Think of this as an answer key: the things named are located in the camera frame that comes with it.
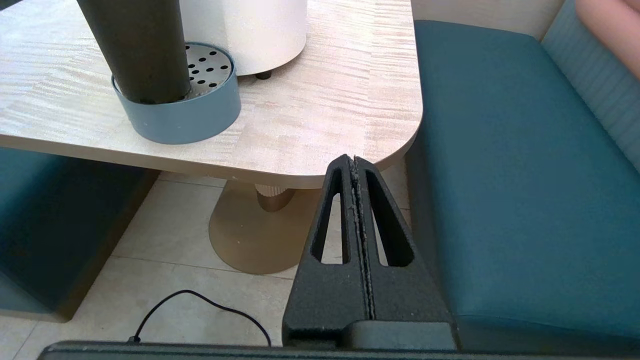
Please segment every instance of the white wall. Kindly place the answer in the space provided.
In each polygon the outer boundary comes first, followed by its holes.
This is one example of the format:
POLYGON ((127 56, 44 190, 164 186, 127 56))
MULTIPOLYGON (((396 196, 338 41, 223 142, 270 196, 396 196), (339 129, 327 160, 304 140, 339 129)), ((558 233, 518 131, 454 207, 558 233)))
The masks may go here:
POLYGON ((540 39, 564 0, 412 0, 415 20, 439 20, 525 33, 540 39))

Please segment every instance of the seat backrest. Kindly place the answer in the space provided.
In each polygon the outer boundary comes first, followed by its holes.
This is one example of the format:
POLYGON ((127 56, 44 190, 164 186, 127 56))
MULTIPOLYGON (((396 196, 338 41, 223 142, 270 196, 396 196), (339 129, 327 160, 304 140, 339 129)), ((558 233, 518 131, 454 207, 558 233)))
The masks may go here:
POLYGON ((640 81, 583 25, 575 0, 566 0, 542 44, 640 171, 640 81))

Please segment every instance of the upholstered bench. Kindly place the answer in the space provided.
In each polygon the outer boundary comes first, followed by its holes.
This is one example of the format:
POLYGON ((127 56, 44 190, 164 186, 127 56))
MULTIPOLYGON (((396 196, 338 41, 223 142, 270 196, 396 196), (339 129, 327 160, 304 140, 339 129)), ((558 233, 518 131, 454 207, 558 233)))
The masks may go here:
POLYGON ((446 22, 415 29, 413 231, 463 349, 640 350, 640 81, 574 0, 542 43, 446 22))
POLYGON ((0 314, 70 320, 156 177, 0 148, 0 314))

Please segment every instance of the black cable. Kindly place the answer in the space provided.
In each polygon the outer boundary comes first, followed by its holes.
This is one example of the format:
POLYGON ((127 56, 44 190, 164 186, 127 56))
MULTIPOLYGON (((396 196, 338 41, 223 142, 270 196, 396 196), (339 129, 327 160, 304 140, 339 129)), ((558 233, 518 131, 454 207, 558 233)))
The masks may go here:
POLYGON ((145 324, 147 323, 147 320, 149 320, 149 318, 151 317, 151 314, 153 314, 156 310, 158 310, 158 308, 160 306, 162 306, 162 304, 164 304, 165 302, 167 302, 167 300, 169 300, 172 297, 175 297, 177 295, 180 294, 192 294, 195 295, 199 298, 201 298, 202 300, 210 303, 210 305, 213 305, 215 307, 217 307, 218 309, 222 309, 222 310, 226 310, 226 311, 230 311, 231 313, 234 314, 238 314, 238 315, 242 315, 245 318, 251 320, 252 323, 254 323, 258 329, 260 329, 260 331, 262 331, 262 333, 264 334, 264 337, 267 339, 267 344, 269 347, 271 347, 271 338, 269 337, 269 334, 267 333, 267 330, 265 330, 262 325, 258 322, 258 320, 254 319, 253 317, 251 317, 251 315, 243 313, 240 310, 236 310, 236 309, 232 309, 230 307, 226 307, 226 306, 222 306, 220 304, 216 304, 215 302, 207 299, 206 297, 204 297, 203 295, 193 291, 193 290, 180 290, 180 291, 176 291, 175 293, 172 293, 171 295, 165 297, 162 301, 160 301, 159 303, 156 304, 156 306, 153 307, 153 309, 151 309, 147 315, 145 316, 145 318, 142 320, 142 322, 140 323, 140 326, 138 327, 138 331, 136 331, 136 334, 134 336, 131 336, 129 338, 129 342, 133 342, 133 343, 139 343, 140 342, 140 332, 142 331, 142 328, 145 326, 145 324))

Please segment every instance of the white cylindrical object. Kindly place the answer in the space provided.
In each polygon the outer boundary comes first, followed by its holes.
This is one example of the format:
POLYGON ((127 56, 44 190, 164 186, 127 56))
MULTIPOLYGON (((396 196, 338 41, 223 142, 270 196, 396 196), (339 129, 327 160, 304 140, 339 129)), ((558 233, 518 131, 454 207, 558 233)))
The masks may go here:
POLYGON ((227 50, 238 75, 295 58, 307 42, 307 0, 180 0, 184 39, 227 50))

